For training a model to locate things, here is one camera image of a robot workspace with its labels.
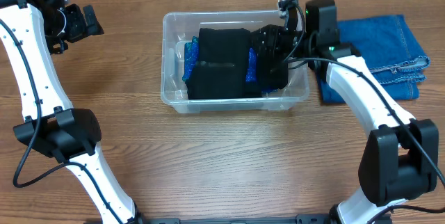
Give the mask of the black cloth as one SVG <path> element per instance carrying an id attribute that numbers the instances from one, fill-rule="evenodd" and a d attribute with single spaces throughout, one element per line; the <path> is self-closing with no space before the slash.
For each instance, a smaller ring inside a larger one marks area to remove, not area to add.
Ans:
<path id="1" fill-rule="evenodd" d="M 246 82 L 243 89 L 243 98 L 262 97 L 261 86 L 257 82 Z"/>
<path id="2" fill-rule="evenodd" d="M 288 83 L 289 71 L 282 63 L 279 65 L 256 64 L 257 83 L 263 93 L 283 89 Z"/>

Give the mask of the black garment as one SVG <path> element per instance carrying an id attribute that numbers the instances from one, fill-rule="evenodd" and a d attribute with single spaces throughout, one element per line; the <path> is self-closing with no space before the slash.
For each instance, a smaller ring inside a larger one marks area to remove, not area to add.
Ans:
<path id="1" fill-rule="evenodd" d="M 198 55 L 186 85 L 188 98 L 244 97 L 248 71 L 250 31 L 201 28 Z"/>

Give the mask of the blue sequin fabric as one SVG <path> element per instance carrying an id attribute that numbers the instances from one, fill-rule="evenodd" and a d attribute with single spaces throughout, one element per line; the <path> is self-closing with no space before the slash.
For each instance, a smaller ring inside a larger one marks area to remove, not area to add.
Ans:
<path id="1" fill-rule="evenodd" d="M 193 36 L 190 42 L 184 45 L 184 74 L 182 76 L 182 81 L 187 81 L 190 76 L 195 63 L 197 61 L 199 52 L 199 39 Z M 257 54 L 253 48 L 249 50 L 248 56 L 248 70 L 246 73 L 245 81 L 247 83 L 253 83 L 257 81 L 256 75 L 256 64 L 257 64 Z"/>

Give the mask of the blue denim jeans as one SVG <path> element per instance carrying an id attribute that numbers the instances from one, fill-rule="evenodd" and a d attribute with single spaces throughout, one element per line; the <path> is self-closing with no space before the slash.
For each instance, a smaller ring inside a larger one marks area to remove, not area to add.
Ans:
<path id="1" fill-rule="evenodd" d="M 351 43 L 371 74 L 394 100 L 419 97 L 417 84 L 426 80 L 427 56 L 403 15 L 339 21 L 339 42 Z"/>

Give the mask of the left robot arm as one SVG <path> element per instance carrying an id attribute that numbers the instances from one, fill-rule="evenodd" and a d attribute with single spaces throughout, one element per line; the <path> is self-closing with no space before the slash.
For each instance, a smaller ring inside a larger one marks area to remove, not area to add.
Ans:
<path id="1" fill-rule="evenodd" d="M 63 90 L 51 57 L 103 28 L 92 6 L 69 0 L 1 0 L 1 41 L 22 102 L 16 139 L 28 151 L 68 169 L 95 204 L 103 223 L 144 223 L 104 157 L 95 114 L 77 109 Z"/>

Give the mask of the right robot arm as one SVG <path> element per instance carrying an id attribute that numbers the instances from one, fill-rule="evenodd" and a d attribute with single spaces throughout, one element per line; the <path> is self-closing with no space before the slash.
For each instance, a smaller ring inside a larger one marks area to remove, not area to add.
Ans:
<path id="1" fill-rule="evenodd" d="M 368 140 L 359 165 L 359 188 L 326 214 L 301 214 L 298 223 L 390 223 L 396 209 L 444 182 L 438 168 L 439 132 L 417 120 L 377 82 L 357 48 L 340 40 L 333 0 L 279 0 L 283 26 L 253 33 L 255 78 L 264 92 L 287 85 L 288 73 L 309 65 L 335 90 L 361 123 Z"/>

